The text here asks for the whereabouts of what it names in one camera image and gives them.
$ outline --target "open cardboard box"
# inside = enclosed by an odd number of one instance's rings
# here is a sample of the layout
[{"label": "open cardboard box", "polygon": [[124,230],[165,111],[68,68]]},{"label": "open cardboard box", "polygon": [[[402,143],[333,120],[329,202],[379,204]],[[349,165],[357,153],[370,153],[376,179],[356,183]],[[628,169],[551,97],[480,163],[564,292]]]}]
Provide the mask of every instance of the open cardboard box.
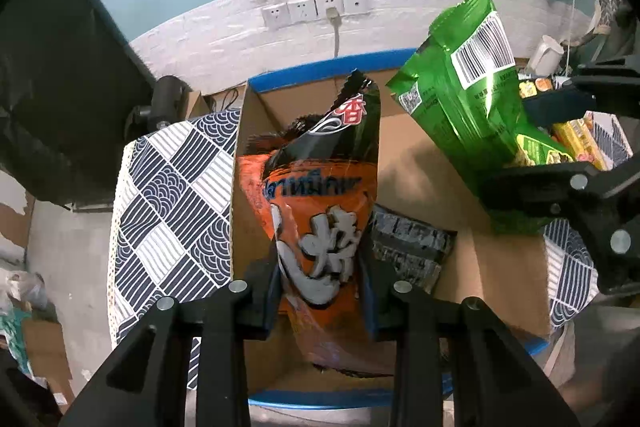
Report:
[{"label": "open cardboard box", "polygon": [[[378,202],[436,227],[458,231],[456,246],[443,267],[434,295],[457,302],[466,296],[479,296],[510,327],[547,337],[550,322],[542,237],[492,235],[489,217],[479,201],[385,87],[396,70],[360,69],[378,84],[382,97]],[[251,135],[276,132],[305,114],[324,114],[346,77],[309,81],[312,69],[305,74],[306,82],[289,87],[278,88],[278,81],[274,85],[260,77],[249,83],[236,158]],[[287,77],[281,74],[278,78]],[[238,168],[235,176],[231,240],[234,279],[240,279],[251,261],[265,256],[270,240],[239,188]],[[279,318],[266,342],[247,341],[245,354],[250,394],[264,390],[317,393],[393,386],[392,378],[360,379],[335,371],[320,373],[302,359],[286,317]]]}]

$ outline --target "barcode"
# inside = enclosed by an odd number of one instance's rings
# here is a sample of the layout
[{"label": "barcode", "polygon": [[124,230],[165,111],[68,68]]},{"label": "barcode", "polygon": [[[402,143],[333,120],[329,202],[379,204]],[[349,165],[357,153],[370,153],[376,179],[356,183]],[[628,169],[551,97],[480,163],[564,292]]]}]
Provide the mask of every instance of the barcode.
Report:
[{"label": "barcode", "polygon": [[398,102],[407,113],[411,114],[422,103],[420,91],[418,91],[418,83],[416,82],[411,89],[398,96]]},{"label": "barcode", "polygon": [[488,74],[515,66],[507,35],[495,11],[451,54],[451,60],[463,89]]}]

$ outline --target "snack bag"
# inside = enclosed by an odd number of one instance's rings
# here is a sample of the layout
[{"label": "snack bag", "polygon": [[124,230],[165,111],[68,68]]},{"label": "snack bag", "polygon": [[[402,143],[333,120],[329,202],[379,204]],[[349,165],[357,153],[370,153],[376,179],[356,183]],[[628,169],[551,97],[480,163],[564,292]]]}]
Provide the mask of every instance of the snack bag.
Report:
[{"label": "snack bag", "polygon": [[[380,93],[356,70],[328,113],[307,118],[268,153],[262,197],[287,312],[305,358],[322,367],[391,375],[395,346],[369,339],[355,277],[356,248],[376,199],[379,131]],[[252,152],[264,154],[264,148]],[[248,197],[255,200],[255,193]],[[256,206],[264,216],[264,206]]]},{"label": "snack bag", "polygon": [[[496,169],[573,160],[527,121],[518,84],[494,3],[464,0],[431,23],[426,42],[387,86],[477,194],[482,176]],[[505,230],[494,220],[505,232],[542,224],[520,216]]]},{"label": "snack bag", "polygon": [[553,124],[554,135],[574,156],[577,162],[590,162],[601,171],[607,170],[596,140],[591,136],[583,118]]},{"label": "snack bag", "polygon": [[456,232],[432,227],[376,204],[371,213],[373,257],[391,263],[399,279],[431,293]]}]

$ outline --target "painted brick wall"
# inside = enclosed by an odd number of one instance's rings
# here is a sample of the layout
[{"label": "painted brick wall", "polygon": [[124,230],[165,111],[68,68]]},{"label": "painted brick wall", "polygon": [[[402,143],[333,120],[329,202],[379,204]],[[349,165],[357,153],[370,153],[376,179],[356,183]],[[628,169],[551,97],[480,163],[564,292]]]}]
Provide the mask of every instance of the painted brick wall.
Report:
[{"label": "painted brick wall", "polygon": [[[287,0],[215,0],[185,12],[130,44],[156,78],[174,74],[193,89],[220,92],[247,78],[333,57],[327,20],[265,28],[260,8]],[[429,24],[462,0],[370,0],[371,12],[344,16],[340,55],[418,47]],[[529,57],[540,37],[568,33],[571,5],[557,0],[494,0],[516,57]],[[574,14],[574,35],[590,17]]]}]

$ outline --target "wall socket panel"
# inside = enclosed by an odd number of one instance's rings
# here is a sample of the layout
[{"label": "wall socket panel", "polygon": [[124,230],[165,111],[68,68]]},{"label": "wall socket panel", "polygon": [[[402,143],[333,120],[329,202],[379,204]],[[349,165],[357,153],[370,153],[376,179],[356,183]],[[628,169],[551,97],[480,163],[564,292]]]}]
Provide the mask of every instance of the wall socket panel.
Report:
[{"label": "wall socket panel", "polygon": [[369,0],[343,0],[346,15],[367,13],[371,10]]},{"label": "wall socket panel", "polygon": [[316,0],[297,0],[287,2],[291,22],[315,21],[318,18]]},{"label": "wall socket panel", "polygon": [[318,7],[318,17],[321,19],[326,19],[326,11],[331,7],[337,9],[340,15],[344,13],[343,0],[316,0],[316,7]]},{"label": "wall socket panel", "polygon": [[264,25],[272,30],[291,24],[289,7],[285,2],[262,8],[262,18],[264,19]]},{"label": "wall socket panel", "polygon": [[327,9],[340,15],[356,15],[371,10],[370,0],[293,0],[262,8],[264,25],[271,30],[299,22],[327,19]]}]

